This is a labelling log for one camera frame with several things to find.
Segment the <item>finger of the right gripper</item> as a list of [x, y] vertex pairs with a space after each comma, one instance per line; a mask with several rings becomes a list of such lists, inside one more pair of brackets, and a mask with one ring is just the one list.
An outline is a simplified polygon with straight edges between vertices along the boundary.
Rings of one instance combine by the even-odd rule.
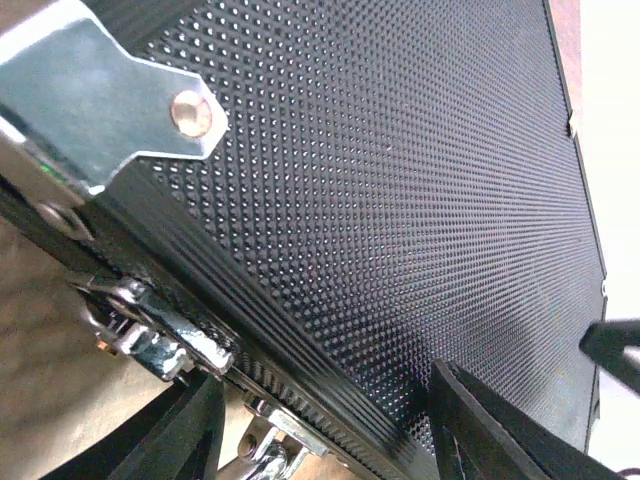
[[592, 323], [579, 342], [583, 354], [636, 394], [639, 394], [639, 361], [625, 350], [638, 346], [638, 319]]

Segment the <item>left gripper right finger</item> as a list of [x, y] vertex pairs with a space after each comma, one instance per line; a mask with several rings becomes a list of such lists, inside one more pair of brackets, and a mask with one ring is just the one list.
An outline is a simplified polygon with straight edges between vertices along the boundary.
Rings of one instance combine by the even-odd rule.
[[619, 479], [458, 366], [436, 360], [429, 419], [442, 479]]

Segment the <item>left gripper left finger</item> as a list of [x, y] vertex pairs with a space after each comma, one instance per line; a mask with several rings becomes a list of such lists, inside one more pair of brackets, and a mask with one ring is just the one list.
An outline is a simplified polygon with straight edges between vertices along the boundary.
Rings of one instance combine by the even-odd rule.
[[225, 425], [223, 383], [191, 372], [47, 479], [214, 479]]

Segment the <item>black poker case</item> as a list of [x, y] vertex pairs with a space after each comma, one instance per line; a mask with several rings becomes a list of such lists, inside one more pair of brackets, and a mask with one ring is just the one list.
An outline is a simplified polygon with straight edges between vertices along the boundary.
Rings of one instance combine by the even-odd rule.
[[436, 360], [586, 454], [606, 269], [546, 1], [5, 1], [1, 217], [245, 470], [435, 479]]

